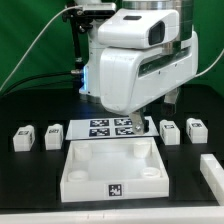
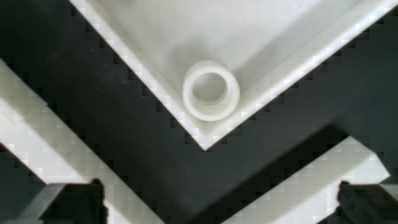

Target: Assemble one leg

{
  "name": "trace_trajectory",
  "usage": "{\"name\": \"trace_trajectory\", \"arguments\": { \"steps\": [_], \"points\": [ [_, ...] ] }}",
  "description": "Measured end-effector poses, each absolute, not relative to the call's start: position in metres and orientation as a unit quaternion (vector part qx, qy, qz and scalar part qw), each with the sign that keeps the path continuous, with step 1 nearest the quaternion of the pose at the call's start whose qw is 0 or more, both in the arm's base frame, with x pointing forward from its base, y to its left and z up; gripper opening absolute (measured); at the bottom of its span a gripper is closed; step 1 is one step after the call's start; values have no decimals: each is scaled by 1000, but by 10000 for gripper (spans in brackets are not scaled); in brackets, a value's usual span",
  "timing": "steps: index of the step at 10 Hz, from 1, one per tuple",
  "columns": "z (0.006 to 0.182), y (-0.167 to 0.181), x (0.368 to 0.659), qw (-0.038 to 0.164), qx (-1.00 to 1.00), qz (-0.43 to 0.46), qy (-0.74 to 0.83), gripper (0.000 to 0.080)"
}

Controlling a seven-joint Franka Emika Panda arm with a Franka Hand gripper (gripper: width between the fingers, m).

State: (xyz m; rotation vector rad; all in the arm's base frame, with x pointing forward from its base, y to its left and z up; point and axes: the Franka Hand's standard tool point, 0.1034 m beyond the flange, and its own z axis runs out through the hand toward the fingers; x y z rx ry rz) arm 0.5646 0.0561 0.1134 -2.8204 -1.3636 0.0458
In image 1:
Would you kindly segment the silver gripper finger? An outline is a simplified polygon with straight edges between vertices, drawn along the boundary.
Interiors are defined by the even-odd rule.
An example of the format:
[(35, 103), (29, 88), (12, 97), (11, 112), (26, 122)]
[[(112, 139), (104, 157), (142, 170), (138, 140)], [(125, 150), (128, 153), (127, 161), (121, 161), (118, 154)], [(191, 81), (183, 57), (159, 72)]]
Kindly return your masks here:
[(145, 118), (141, 111), (135, 111), (129, 115), (132, 121), (132, 130), (136, 135), (143, 135), (145, 133)]
[(162, 113), (165, 116), (173, 116), (176, 113), (176, 105), (179, 99), (180, 90), (174, 89), (164, 95)]

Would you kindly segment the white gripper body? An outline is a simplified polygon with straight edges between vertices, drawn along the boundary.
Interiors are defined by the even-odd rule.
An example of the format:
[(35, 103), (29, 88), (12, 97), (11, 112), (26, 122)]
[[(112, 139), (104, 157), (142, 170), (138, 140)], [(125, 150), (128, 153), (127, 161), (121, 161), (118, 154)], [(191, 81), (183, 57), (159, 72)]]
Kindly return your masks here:
[(139, 75), (144, 59), (157, 56), (161, 47), (148, 50), (106, 48), (100, 59), (100, 99), (103, 107), (116, 114), (129, 115), (169, 91), (193, 79), (198, 68), (198, 36), (181, 43), (189, 53), (168, 65)]

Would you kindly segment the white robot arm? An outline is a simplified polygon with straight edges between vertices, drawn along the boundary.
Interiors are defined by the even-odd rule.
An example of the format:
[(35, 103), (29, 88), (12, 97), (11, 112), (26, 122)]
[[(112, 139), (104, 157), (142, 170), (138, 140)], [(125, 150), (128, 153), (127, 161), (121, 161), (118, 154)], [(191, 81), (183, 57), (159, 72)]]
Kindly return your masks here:
[(143, 108), (193, 79), (198, 69), (194, 0), (75, 0), (87, 28), (89, 60), (80, 93), (128, 116), (143, 134)]

